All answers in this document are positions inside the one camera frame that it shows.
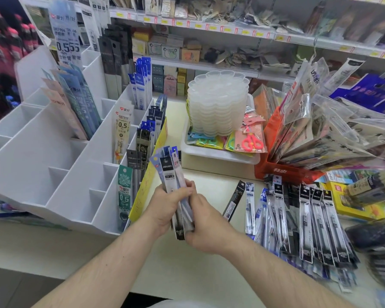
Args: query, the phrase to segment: red scissors handle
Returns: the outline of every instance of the red scissors handle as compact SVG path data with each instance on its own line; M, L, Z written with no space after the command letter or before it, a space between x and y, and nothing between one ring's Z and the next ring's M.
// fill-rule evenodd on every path
M249 133L247 137L241 143L244 151L251 152L253 150L262 150L264 148L264 143L262 140L258 139L252 133Z

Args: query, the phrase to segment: gray floor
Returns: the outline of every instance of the gray floor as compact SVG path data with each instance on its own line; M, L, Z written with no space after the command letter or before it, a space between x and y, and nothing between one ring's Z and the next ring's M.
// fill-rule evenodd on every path
M30 308L62 280L0 269L0 308Z

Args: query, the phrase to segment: forearm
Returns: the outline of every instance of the forearm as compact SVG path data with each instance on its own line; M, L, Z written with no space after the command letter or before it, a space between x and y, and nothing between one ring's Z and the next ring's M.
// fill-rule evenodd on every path
M230 242L222 256L236 267L267 308L354 307L244 234L234 234Z
M33 308L118 308L131 290L156 234L141 217L103 252Z

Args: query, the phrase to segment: person's left hand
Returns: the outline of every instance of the person's left hand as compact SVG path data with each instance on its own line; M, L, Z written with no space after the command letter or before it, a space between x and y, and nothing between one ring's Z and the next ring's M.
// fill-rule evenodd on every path
M186 188L179 188L172 193L166 193L162 185L155 189L142 217L154 228L153 231L157 237L167 232L171 218L178 208L178 202L196 192L193 181L186 179L185 183Z

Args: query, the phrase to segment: table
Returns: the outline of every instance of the table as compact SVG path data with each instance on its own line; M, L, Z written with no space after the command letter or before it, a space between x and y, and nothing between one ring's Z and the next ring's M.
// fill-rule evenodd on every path
M180 130L187 117L185 103L169 101L168 145L179 145ZM198 192L220 212L223 212L239 179L255 183L255 196L264 187L261 181L251 179L249 168L243 169L226 162L221 165L213 159L183 155L186 178L194 180ZM147 197L160 184L156 174ZM231 224L244 231L245 197L242 197ZM112 242L111 238L74 231L49 229L0 222L0 268L66 279L94 255ZM375 308L375 289L378 285L364 265L356 274L359 281L352 294L341 294L358 307ZM328 283L340 294L336 283ZM154 245L138 276L132 292L171 299L204 301L217 307L264 307L238 271L225 259L206 255L177 241L172 232L161 237Z

